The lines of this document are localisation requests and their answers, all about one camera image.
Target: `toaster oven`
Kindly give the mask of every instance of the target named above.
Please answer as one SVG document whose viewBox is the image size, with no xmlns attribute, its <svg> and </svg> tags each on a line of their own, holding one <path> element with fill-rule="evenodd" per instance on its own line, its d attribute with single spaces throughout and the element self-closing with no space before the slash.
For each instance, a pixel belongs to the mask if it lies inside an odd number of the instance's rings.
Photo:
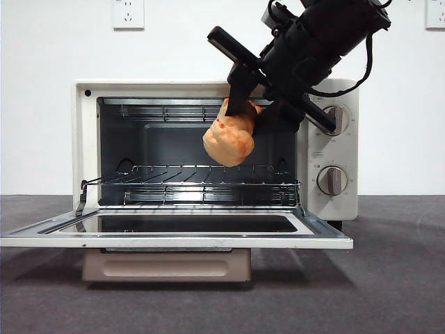
<svg viewBox="0 0 445 334">
<path fill-rule="evenodd" d="M 357 216 L 358 92 L 311 96 L 336 116 L 334 133 L 306 120 L 298 132 L 258 134 L 227 168 L 202 135 L 228 92 L 223 82 L 77 81 L 73 211 L 1 245 L 84 248 L 84 280 L 119 281 L 246 281 L 252 248 L 352 248 L 339 229 Z"/>
</svg>

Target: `control panel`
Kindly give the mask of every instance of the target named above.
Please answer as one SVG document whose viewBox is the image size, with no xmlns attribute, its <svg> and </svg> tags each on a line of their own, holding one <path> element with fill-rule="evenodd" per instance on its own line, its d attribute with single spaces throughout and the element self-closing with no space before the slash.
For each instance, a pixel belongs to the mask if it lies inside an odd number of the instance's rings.
<svg viewBox="0 0 445 334">
<path fill-rule="evenodd" d="M 332 92 L 354 84 L 340 82 L 338 87 L 337 80 L 335 86 L 324 81 L 320 90 Z M 297 175 L 302 203 L 322 219 L 353 220 L 357 217 L 358 91 L 336 98 L 311 96 L 311 100 L 335 117 L 337 127 L 327 133 L 309 121 L 301 124 Z"/>
</svg>

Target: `black cable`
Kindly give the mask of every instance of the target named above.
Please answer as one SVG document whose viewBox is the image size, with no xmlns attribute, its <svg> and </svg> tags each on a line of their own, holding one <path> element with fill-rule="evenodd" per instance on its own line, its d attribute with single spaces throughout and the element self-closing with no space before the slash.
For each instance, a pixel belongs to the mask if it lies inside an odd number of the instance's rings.
<svg viewBox="0 0 445 334">
<path fill-rule="evenodd" d="M 369 78 L 369 75 L 371 74 L 371 70 L 373 68 L 373 34 L 372 33 L 369 33 L 368 36 L 366 37 L 366 53 L 368 55 L 368 61 L 366 63 L 366 72 L 365 72 L 363 78 L 361 78 L 353 87 L 348 88 L 346 90 L 339 90 L 338 92 L 335 92 L 335 93 L 325 93 L 325 92 L 320 92 L 318 90 L 315 90 L 312 87 L 308 86 L 306 89 L 307 93 L 310 93 L 315 96 L 321 96 L 321 97 L 338 97 L 338 96 L 348 94 L 348 93 L 352 92 L 354 89 L 358 88 L 362 83 L 364 83 Z"/>
<path fill-rule="evenodd" d="M 383 9 L 386 8 L 387 6 L 389 6 L 391 4 L 392 0 L 388 0 L 386 3 L 382 4 L 382 5 L 375 5 L 376 8 L 379 9 Z"/>
<path fill-rule="evenodd" d="M 275 22 L 279 22 L 278 18 L 275 16 L 275 14 L 272 11 L 272 3 L 274 1 L 275 0 L 269 0 L 269 3 L 267 4 L 267 11 L 268 11 L 269 16 L 270 16 L 271 19 L 273 19 Z"/>
</svg>

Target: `orange bread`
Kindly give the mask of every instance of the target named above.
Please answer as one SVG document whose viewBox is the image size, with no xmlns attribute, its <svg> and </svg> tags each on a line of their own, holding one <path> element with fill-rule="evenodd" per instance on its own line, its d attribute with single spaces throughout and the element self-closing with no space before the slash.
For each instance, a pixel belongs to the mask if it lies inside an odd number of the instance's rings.
<svg viewBox="0 0 445 334">
<path fill-rule="evenodd" d="M 253 151 L 254 122 L 261 107 L 249 101 L 235 116 L 226 116 L 229 99 L 225 99 L 218 117 L 202 137 L 207 154 L 226 167 L 237 166 Z"/>
</svg>

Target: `gray floor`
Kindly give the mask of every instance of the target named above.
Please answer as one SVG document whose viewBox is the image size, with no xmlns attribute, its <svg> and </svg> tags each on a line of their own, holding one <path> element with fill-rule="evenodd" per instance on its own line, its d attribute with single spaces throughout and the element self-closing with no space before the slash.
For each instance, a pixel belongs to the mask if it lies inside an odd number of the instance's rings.
<svg viewBox="0 0 445 334">
<path fill-rule="evenodd" d="M 68 196 L 3 196 L 6 232 Z M 81 250 L 1 250 L 1 332 L 445 333 L 445 197 L 363 197 L 355 248 L 254 250 L 249 285 L 85 284 Z"/>
</svg>

